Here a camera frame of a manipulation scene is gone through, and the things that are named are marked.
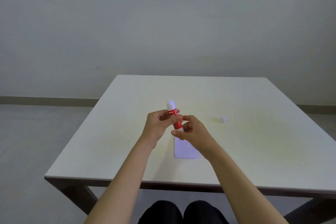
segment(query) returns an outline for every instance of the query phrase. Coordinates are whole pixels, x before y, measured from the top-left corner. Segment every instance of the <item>person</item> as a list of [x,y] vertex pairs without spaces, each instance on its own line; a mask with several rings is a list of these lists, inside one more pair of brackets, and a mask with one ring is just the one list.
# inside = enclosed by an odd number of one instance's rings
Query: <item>person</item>
[[[288,223],[196,117],[192,115],[170,117],[167,110],[161,110],[148,114],[141,136],[87,216],[85,224],[130,222],[151,151],[170,125],[183,120],[187,121],[183,124],[184,132],[173,130],[171,134],[181,140],[189,141],[211,163],[239,224]],[[222,224],[228,222],[218,209],[204,201],[192,202],[183,216],[173,203],[157,201],[140,218],[139,224],[143,223]]]

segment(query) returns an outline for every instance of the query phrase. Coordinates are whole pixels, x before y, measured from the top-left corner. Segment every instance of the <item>wall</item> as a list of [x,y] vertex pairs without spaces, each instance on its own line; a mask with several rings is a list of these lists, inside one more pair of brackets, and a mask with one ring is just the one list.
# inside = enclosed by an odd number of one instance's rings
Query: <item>wall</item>
[[0,0],[0,95],[99,98],[117,74],[267,77],[336,105],[336,0]]

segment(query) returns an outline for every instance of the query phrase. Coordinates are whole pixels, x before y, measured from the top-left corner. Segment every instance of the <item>glue stick label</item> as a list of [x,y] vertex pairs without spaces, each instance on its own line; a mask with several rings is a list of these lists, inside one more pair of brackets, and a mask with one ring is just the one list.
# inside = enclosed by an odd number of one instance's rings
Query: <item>glue stick label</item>
[[[176,108],[174,110],[168,111],[168,113],[169,113],[170,117],[178,115]],[[179,122],[174,123],[173,126],[174,126],[174,129],[179,129],[179,128],[182,128],[182,123],[179,121]]]

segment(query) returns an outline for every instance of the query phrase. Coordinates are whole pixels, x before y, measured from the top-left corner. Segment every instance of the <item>table edge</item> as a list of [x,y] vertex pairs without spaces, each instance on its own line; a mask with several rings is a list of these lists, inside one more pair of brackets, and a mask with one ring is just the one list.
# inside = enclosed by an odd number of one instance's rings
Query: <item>table edge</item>
[[[44,176],[44,179],[57,189],[72,186],[107,187],[112,181],[104,179],[77,179],[77,178],[60,178],[52,176]],[[140,188],[157,189],[157,190],[224,193],[222,187],[219,184],[167,183],[167,182],[142,181]],[[257,187],[257,188],[263,195],[266,196],[336,199],[336,191],[334,190],[313,190],[313,189],[272,188],[272,187]]]

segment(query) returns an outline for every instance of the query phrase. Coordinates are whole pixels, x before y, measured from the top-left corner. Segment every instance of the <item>tile floor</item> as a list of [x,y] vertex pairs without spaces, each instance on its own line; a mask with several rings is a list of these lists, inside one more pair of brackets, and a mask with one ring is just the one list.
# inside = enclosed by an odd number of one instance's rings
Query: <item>tile floor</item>
[[[43,177],[91,109],[0,105],[0,223],[83,223],[86,215]],[[336,115],[309,116],[336,140]],[[104,191],[92,189],[97,196]],[[309,200],[267,198],[283,215]],[[139,192],[131,223],[157,200],[172,201],[181,212],[190,202],[205,200],[237,223],[224,194],[161,190]]]

